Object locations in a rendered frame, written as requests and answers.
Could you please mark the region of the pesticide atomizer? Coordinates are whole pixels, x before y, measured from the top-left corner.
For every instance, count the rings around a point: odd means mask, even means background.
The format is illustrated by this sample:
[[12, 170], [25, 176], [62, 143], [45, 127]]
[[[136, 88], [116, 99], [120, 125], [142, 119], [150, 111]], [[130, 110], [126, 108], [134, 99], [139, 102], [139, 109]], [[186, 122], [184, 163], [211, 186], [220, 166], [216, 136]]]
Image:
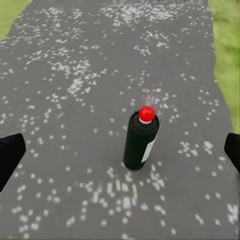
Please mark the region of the pesticide atomizer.
[[154, 101], [146, 99], [144, 104], [131, 115], [128, 124], [123, 162], [132, 171], [143, 168], [160, 129], [159, 118], [152, 108]]

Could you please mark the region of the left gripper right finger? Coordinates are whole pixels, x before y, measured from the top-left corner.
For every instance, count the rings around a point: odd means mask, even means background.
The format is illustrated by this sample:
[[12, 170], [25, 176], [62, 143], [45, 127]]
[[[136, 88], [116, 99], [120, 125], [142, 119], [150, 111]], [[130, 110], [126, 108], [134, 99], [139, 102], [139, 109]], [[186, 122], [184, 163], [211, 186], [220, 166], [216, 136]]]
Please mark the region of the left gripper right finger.
[[228, 133], [224, 151], [240, 173], [240, 134]]

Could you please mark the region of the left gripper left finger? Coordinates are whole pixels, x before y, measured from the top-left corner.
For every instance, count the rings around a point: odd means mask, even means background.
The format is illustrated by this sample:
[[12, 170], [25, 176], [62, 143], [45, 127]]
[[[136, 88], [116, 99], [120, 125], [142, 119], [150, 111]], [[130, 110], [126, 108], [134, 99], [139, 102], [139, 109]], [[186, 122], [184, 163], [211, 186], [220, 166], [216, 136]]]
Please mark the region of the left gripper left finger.
[[26, 152], [23, 134], [0, 138], [0, 193]]

